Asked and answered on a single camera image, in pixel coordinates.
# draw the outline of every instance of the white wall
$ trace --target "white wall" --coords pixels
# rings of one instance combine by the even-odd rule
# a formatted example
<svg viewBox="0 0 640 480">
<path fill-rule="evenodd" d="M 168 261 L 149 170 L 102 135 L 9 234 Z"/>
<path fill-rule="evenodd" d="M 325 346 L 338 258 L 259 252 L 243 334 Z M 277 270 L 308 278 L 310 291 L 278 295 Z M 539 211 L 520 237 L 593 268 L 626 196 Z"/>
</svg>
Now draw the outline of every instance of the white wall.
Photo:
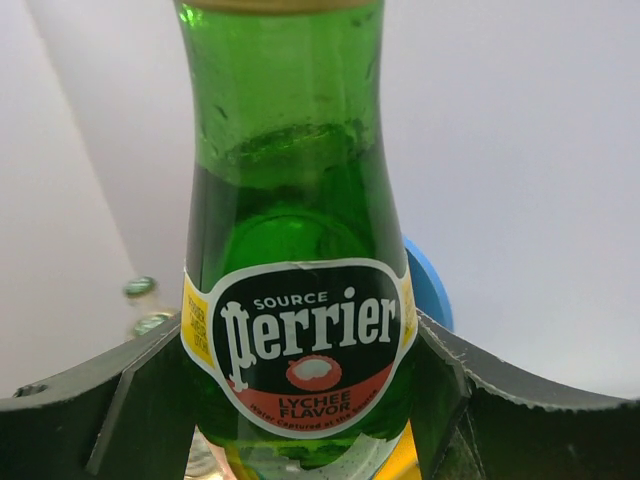
<svg viewBox="0 0 640 480">
<path fill-rule="evenodd" d="M 132 264 L 177 304 L 193 126 L 171 0 L 26 1 Z M 404 230 L 457 331 L 627 396 L 640 396 L 638 24 L 635 0 L 392 0 L 382 89 Z"/>
<path fill-rule="evenodd" d="M 0 396 L 116 346 L 133 274 L 24 4 L 0 2 Z"/>
</svg>

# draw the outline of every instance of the bottle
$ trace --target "bottle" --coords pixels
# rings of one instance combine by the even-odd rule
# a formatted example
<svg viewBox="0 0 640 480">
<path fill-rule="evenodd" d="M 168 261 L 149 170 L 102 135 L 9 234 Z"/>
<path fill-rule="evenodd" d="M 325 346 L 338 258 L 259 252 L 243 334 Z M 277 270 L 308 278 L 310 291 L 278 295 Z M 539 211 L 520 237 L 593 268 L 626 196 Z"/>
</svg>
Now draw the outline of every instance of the bottle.
<svg viewBox="0 0 640 480">
<path fill-rule="evenodd" d="M 127 340 L 141 337 L 178 313 L 177 309 L 162 305 L 158 283 L 151 277 L 139 277 L 127 282 L 122 293 L 136 312 L 133 326 L 127 331 Z M 227 479 L 211 454 L 206 440 L 197 429 L 191 443 L 184 478 L 185 480 Z"/>
<path fill-rule="evenodd" d="M 176 0 L 196 117 L 182 343 L 238 479 L 367 480 L 417 317 L 379 115 L 382 0 Z"/>
</svg>

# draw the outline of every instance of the gold bottle cap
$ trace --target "gold bottle cap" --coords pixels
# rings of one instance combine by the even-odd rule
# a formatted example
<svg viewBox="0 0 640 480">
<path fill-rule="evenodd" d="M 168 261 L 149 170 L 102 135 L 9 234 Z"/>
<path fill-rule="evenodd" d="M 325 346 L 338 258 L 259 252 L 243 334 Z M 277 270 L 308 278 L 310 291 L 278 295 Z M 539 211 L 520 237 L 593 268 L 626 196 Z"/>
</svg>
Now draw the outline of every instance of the gold bottle cap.
<svg viewBox="0 0 640 480">
<path fill-rule="evenodd" d="M 375 1 L 377 0 L 182 0 L 182 3 L 204 10 L 277 15 L 361 7 Z"/>
</svg>

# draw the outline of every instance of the background bottle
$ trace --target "background bottle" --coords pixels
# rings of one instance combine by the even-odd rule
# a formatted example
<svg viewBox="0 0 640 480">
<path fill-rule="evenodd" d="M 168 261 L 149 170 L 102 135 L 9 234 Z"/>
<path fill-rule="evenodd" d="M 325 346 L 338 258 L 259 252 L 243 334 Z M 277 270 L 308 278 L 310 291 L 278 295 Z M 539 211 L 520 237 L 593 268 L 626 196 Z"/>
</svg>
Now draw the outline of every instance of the background bottle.
<svg viewBox="0 0 640 480">
<path fill-rule="evenodd" d="M 240 479 L 371 478 L 407 424 L 416 333 L 379 118 L 383 2 L 189 0 L 177 10 L 197 129 L 182 339 L 199 427 Z M 346 318 L 369 288 L 377 306 L 356 328 Z M 313 304 L 306 313 L 301 298 Z M 393 320 L 368 329 L 366 312 L 384 301 Z M 314 305 L 334 308 L 315 330 L 296 317 Z M 309 373 L 317 365 L 324 376 Z M 362 389 L 352 378 L 369 371 L 384 382 L 353 400 Z M 322 393 L 335 389 L 353 395 Z M 344 403 L 348 415 L 292 406 L 302 398 L 317 411 Z"/>
<path fill-rule="evenodd" d="M 127 332 L 127 339 L 140 337 L 173 317 L 178 310 L 162 304 L 158 283 L 151 277 L 139 277 L 129 281 L 123 288 L 129 305 L 135 310 L 133 325 Z M 185 480 L 231 480 L 209 450 L 206 440 L 196 429 Z"/>
</svg>

